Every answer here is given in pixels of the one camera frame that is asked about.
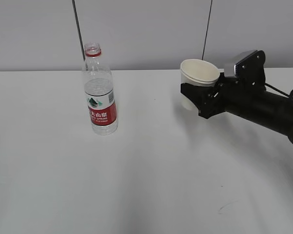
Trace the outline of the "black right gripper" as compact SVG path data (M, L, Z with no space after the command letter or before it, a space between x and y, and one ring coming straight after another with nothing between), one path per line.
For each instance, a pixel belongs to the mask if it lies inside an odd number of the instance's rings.
M200 117L209 119L224 112L224 94L236 82L237 78L220 75L212 87L182 83L180 85L181 104L187 110L197 109Z

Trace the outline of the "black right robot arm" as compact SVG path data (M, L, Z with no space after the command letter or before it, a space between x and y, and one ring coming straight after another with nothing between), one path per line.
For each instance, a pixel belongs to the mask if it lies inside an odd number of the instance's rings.
M228 112L288 137L293 144L293 98L220 76L213 87L181 84L181 93L205 119Z

